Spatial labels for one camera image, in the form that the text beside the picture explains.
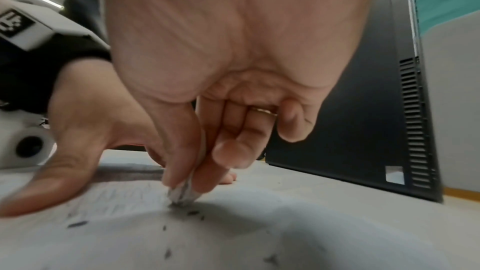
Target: wooden edge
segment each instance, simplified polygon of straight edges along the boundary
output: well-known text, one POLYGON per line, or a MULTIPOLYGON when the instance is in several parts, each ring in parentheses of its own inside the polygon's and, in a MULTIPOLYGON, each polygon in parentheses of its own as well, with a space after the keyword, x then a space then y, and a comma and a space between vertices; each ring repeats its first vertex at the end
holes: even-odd
POLYGON ((443 195, 474 202, 480 202, 480 192, 444 187, 443 195))

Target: black sleeve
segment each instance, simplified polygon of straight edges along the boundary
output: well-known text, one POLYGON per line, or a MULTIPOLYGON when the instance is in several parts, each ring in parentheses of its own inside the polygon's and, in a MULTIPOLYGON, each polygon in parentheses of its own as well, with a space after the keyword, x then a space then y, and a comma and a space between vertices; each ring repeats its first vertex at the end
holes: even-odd
POLYGON ((109 50, 89 37, 60 34, 15 57, 16 60, 0 65, 0 100, 37 114, 47 112, 55 81, 65 64, 89 57, 111 60, 109 50))

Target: wrist-mounted device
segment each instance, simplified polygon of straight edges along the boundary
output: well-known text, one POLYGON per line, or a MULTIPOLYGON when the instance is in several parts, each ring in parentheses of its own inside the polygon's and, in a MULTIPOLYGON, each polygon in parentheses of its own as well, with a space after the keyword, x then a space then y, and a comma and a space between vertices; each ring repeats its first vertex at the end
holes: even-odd
POLYGON ((47 7, 13 1, 0 12, 0 101, 9 107, 46 113, 60 70, 79 58, 111 60, 110 47, 47 7))

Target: palm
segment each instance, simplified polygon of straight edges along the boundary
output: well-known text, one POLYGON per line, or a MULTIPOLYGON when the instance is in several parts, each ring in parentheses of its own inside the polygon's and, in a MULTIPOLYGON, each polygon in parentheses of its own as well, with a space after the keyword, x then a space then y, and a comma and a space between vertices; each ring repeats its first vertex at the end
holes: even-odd
MULTIPOLYGON (((278 112, 289 141, 311 132, 370 0, 105 1, 116 69, 171 150, 195 155, 199 124, 183 104, 200 96, 200 124, 215 146, 214 161, 198 168, 210 172, 199 177, 205 184, 220 178, 220 167, 249 165, 265 147, 274 119, 248 106, 278 112)), ((183 171, 172 184, 185 178, 191 158, 171 158, 183 171)))

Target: person's left hand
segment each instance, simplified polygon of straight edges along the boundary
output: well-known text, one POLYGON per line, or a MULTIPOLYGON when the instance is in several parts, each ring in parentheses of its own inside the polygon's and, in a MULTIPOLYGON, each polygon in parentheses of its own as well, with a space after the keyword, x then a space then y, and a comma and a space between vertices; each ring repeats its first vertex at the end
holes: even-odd
POLYGON ((38 211, 74 197, 88 184, 106 149, 144 145, 164 165, 162 140, 152 120, 110 62, 80 59, 67 64, 55 83, 48 120, 57 150, 30 183, 2 202, 1 216, 38 211))

